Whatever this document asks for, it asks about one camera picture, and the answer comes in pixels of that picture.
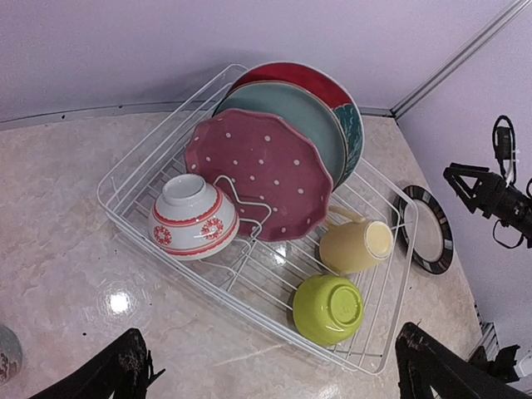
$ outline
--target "dish rack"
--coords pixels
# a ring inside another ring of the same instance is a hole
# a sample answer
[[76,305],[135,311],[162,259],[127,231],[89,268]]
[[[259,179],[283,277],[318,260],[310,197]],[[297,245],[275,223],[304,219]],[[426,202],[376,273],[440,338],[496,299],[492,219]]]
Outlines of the dish rack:
[[[298,285],[313,274],[334,273],[315,256],[326,231],[323,225],[303,239],[267,243],[254,238],[264,220],[241,218],[242,223],[255,225],[253,237],[237,237],[212,257],[186,262],[173,259],[148,238],[149,209],[166,181],[186,173],[183,155],[195,126],[212,116],[227,90],[246,71],[240,65],[226,67],[164,119],[102,179],[97,187],[98,200],[128,239],[181,273],[197,289],[304,351],[349,371],[376,375],[384,368],[395,342],[413,250],[413,240],[407,251],[395,250],[401,218],[392,201],[400,195],[415,210],[412,220],[404,222],[412,224],[414,236],[417,208],[366,160],[361,159],[347,182],[335,190],[331,204],[387,223],[394,234],[394,250],[386,262],[350,276],[364,299],[365,317],[352,338],[334,347],[319,347],[299,335],[290,317],[291,298]],[[221,179],[234,190],[227,176]],[[256,205],[271,213],[267,204]],[[342,222],[336,215],[331,219]]]

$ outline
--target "wall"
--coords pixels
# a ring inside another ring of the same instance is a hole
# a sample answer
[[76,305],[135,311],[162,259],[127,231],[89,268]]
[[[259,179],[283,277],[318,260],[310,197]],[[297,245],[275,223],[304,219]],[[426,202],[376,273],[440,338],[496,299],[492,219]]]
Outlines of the wall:
[[[462,265],[486,321],[495,321],[500,344],[532,347],[532,250],[501,248],[492,220],[470,214],[442,177],[455,161],[499,171],[491,130],[499,114],[514,122],[517,187],[532,177],[532,7],[399,120],[431,188],[451,221]],[[502,234],[516,242],[518,234]],[[519,384],[532,387],[532,377]]]
[[313,64],[390,108],[508,0],[0,4],[0,121],[182,99],[231,62]]

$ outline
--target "scalloped plate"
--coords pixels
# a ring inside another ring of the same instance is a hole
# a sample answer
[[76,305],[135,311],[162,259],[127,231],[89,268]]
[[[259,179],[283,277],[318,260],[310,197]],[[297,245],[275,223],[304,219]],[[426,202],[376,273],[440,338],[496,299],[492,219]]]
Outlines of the scalloped plate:
[[[229,109],[199,123],[185,163],[211,184],[227,175],[240,199],[272,208],[259,239],[300,239],[327,216],[333,180],[314,144],[278,116]],[[219,185],[235,202],[229,184]],[[264,207],[236,206],[241,218],[260,221],[268,214]],[[242,223],[239,232],[250,235],[253,226]]]

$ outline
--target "green bowl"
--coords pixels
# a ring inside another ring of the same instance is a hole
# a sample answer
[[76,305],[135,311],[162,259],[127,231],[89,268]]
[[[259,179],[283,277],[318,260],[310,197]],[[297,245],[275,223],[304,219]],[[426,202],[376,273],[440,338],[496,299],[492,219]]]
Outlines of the green bowl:
[[293,297],[293,321],[299,333],[323,347],[350,338],[364,319],[358,288],[344,277],[306,279]]

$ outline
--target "bowl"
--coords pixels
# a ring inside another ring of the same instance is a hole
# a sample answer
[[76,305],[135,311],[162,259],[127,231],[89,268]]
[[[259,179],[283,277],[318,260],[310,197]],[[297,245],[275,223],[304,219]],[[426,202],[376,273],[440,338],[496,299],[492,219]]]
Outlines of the bowl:
[[316,275],[301,283],[293,297],[293,321],[309,341],[330,347],[354,335],[364,319],[358,288],[347,278]]
[[193,174],[170,179],[148,217],[151,239],[178,260],[218,253],[233,240],[239,225],[227,194]]

